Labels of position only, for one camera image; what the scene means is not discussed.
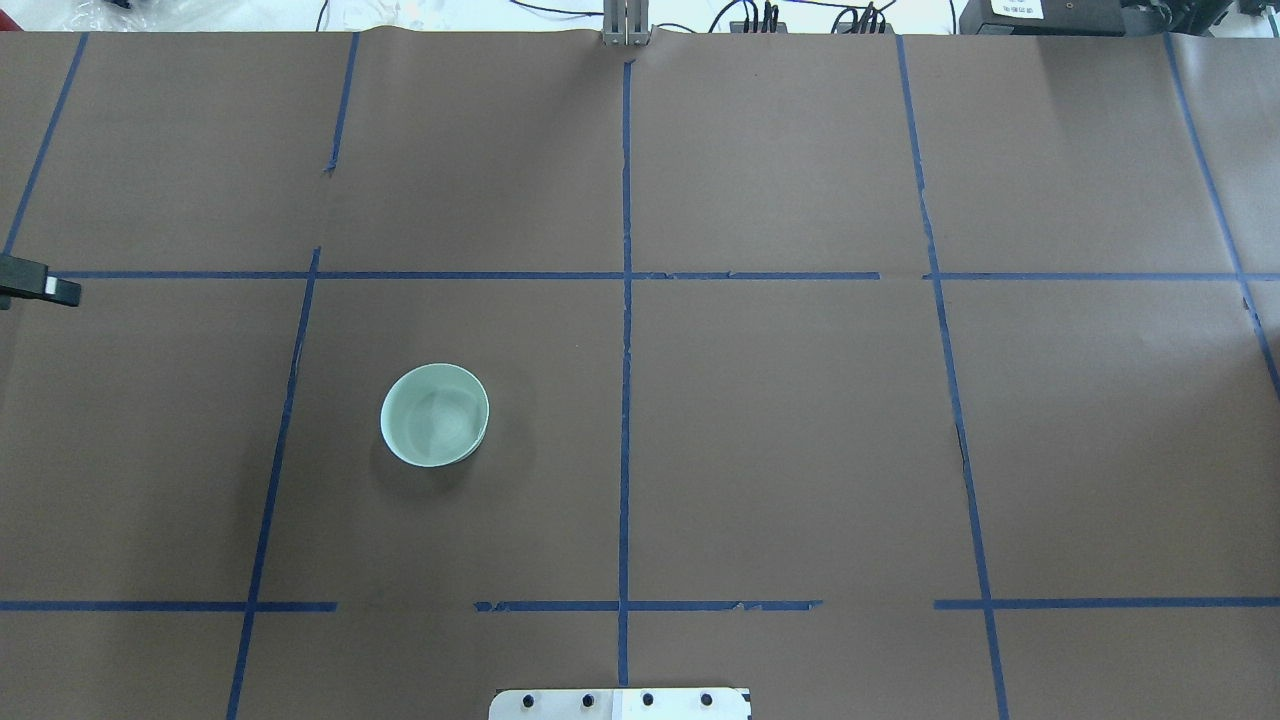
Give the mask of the light green bowl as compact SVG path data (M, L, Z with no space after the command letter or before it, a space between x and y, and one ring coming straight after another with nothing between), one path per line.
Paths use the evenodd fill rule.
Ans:
M449 363L417 366L388 389L380 409L385 446L415 468L444 468L470 457L490 418L486 388Z

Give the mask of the black box with label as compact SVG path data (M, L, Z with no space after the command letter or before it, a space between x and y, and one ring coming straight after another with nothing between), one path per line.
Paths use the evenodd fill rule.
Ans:
M1123 37L1120 1L969 1L960 35Z

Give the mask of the black power strip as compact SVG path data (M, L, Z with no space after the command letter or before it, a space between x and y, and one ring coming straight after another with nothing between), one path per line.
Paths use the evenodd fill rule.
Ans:
M730 20L730 12L742 9L742 17ZM732 1L717 17L717 26L723 26L732 35L782 35L787 26L781 19L781 5L776 1Z

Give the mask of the aluminium frame post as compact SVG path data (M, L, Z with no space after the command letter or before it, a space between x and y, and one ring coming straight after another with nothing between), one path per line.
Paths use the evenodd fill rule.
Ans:
M605 0L602 4L602 42L607 47L640 47L652 41L648 0Z

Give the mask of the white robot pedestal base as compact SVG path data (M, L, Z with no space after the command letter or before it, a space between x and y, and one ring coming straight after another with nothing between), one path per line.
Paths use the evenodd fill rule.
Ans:
M731 687L500 691L489 719L751 719L750 691Z

